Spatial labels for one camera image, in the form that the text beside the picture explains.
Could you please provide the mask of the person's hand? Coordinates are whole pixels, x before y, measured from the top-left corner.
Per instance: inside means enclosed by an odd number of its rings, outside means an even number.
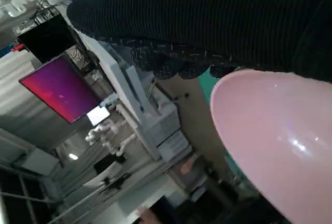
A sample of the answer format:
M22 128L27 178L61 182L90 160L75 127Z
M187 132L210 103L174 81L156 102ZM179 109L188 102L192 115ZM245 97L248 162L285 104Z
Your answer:
M159 220L156 215L146 207L139 207L137 209L137 214L139 215L140 223L142 224L158 224Z

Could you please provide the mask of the right robot hand black glove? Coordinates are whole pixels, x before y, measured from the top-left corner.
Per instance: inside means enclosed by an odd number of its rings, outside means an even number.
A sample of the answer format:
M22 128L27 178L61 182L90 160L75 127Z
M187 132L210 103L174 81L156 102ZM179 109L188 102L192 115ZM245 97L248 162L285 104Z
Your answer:
M331 82L331 0L75 0L66 14L158 79L247 68Z

